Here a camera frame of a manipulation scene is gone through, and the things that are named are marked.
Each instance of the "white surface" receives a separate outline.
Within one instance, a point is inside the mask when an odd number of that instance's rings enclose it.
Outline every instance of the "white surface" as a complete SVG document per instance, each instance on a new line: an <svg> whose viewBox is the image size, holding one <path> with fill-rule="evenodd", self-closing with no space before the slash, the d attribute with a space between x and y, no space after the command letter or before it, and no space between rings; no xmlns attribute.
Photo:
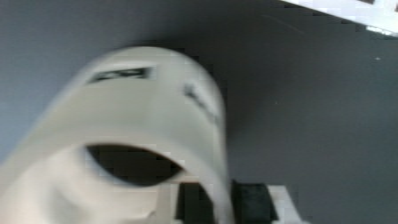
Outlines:
<svg viewBox="0 0 398 224"><path fill-rule="evenodd" d="M267 186L270 191L272 202L276 206L279 221L274 221L272 224L308 224L302 221L293 200L290 198L288 189L285 186Z"/></svg>
<svg viewBox="0 0 398 224"><path fill-rule="evenodd" d="M155 68L151 79L86 84L98 72L142 66ZM185 82L196 85L206 112L219 116L219 127L183 94ZM233 224L221 105L215 83L182 54L150 47L109 54L77 76L2 164L0 223L144 224L148 217L151 224L160 223L157 216L171 218L169 208L160 214L155 211L166 203L160 198L173 198L164 185L194 179L213 201L219 224ZM84 146L102 143L148 148L180 164L190 176L153 187L126 187L98 174L86 160ZM55 200L54 192L66 200ZM52 203L71 203L77 211L59 213L64 209Z"/></svg>
<svg viewBox="0 0 398 224"><path fill-rule="evenodd" d="M283 0L343 19L368 25L372 31L398 35L398 1L375 0L370 4L359 0Z"/></svg>

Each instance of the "black logo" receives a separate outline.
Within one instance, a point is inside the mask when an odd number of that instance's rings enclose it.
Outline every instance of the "black logo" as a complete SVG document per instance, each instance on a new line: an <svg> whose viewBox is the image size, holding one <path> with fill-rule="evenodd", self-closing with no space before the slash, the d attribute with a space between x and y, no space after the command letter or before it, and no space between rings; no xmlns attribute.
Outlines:
<svg viewBox="0 0 398 224"><path fill-rule="evenodd" d="M208 105L203 102L203 99L199 98L199 95L198 95L198 92L196 92L196 87L194 87L192 84L185 84L185 86L183 86L183 94L194 100L196 105L199 106L199 108L201 108L201 110L203 110L203 112L206 114L210 122L221 127L219 116L215 115L215 113L208 109Z"/></svg>
<svg viewBox="0 0 398 224"><path fill-rule="evenodd" d="M150 68L135 68L119 71L109 71L96 74L94 78L89 81L89 84L98 83L110 79L119 78L137 78L148 79L150 78Z"/></svg>

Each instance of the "black object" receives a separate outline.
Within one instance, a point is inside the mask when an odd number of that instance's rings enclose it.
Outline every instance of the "black object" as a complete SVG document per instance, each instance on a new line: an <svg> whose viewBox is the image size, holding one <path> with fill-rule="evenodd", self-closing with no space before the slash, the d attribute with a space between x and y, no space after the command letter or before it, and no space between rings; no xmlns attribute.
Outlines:
<svg viewBox="0 0 398 224"><path fill-rule="evenodd" d="M375 0L359 0L361 2L366 2L370 4L375 4Z"/></svg>
<svg viewBox="0 0 398 224"><path fill-rule="evenodd" d="M270 224L277 220L265 184L233 183L233 204L237 224Z"/></svg>
<svg viewBox="0 0 398 224"><path fill-rule="evenodd" d="M180 185L176 219L185 224L215 224L213 204L198 183Z"/></svg>

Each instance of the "gray wall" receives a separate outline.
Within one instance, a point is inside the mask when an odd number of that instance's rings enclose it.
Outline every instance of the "gray wall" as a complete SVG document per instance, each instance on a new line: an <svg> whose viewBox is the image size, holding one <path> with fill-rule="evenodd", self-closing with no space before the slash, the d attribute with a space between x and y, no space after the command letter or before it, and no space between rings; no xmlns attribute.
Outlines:
<svg viewBox="0 0 398 224"><path fill-rule="evenodd" d="M0 0L0 158L78 69L155 45L203 63L231 175L290 186L318 224L398 219L398 40L269 0Z"/></svg>

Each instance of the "dark gray background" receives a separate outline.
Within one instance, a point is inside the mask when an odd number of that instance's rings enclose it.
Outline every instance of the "dark gray background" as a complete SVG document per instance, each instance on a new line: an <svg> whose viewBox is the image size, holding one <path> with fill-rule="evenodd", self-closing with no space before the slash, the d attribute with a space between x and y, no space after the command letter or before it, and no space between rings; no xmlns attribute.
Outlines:
<svg viewBox="0 0 398 224"><path fill-rule="evenodd" d="M0 157L87 62L155 45L203 63L229 166L318 224L398 220L398 40L270 0L0 0Z"/></svg>

